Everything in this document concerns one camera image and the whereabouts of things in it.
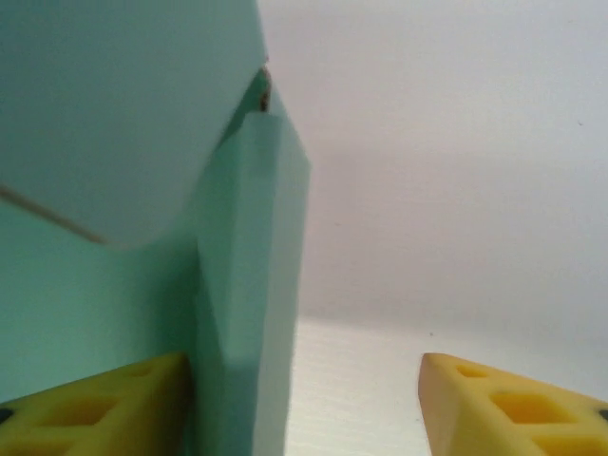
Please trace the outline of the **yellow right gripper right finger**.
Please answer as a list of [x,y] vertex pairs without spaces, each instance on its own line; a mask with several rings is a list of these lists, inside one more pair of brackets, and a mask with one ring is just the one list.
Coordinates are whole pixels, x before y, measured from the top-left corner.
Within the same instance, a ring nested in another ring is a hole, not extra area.
[[444,353],[421,358],[433,456],[607,456],[606,402]]

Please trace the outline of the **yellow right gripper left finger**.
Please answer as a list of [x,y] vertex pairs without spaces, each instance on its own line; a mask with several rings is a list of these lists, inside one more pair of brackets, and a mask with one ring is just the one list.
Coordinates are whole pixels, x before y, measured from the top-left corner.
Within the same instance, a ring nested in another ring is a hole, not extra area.
[[4,455],[181,455],[189,360],[172,352],[1,405]]

